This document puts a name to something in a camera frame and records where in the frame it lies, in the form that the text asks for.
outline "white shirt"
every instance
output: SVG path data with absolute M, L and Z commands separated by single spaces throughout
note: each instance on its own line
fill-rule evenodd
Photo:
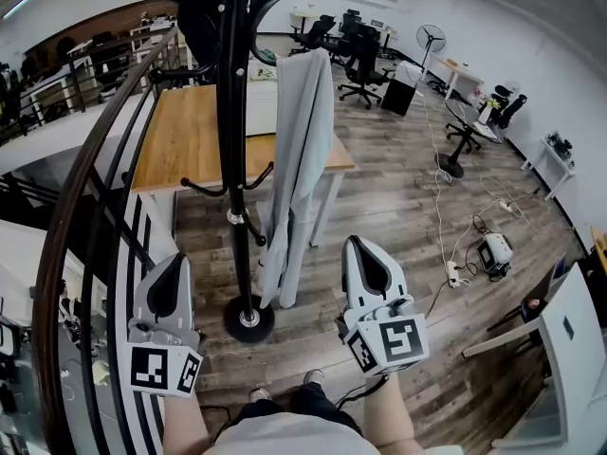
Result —
M 379 455 L 353 429 L 317 416 L 278 413 L 247 418 L 228 428 L 205 455 Z M 463 455 L 459 446 L 425 450 L 426 455 Z

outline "person's arm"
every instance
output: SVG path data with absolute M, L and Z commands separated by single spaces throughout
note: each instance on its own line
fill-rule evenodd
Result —
M 367 383 L 367 389 L 377 383 Z M 414 425 L 402 400 L 398 374 L 364 401 L 364 434 L 381 455 L 413 455 L 424 450 L 414 438 Z
M 164 398 L 164 455 L 201 455 L 211 443 L 194 394 L 190 398 Z

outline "standing fan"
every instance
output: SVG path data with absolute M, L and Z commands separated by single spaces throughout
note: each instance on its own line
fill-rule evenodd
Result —
M 417 30 L 417 43 L 422 49 L 426 50 L 424 61 L 421 64 L 422 69 L 424 69 L 428 53 L 437 52 L 445 46 L 445 34 L 437 26 L 421 26 Z

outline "power strip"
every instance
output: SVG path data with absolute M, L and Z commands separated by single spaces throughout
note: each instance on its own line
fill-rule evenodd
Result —
M 447 262 L 447 274 L 449 276 L 449 286 L 451 288 L 457 288 L 462 284 L 459 280 L 459 273 L 455 269 L 457 264 L 455 262 Z

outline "white box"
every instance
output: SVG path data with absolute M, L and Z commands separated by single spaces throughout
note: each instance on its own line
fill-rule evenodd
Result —
M 403 61 L 396 67 L 395 79 L 410 87 L 415 87 L 421 81 L 422 68 L 417 64 Z

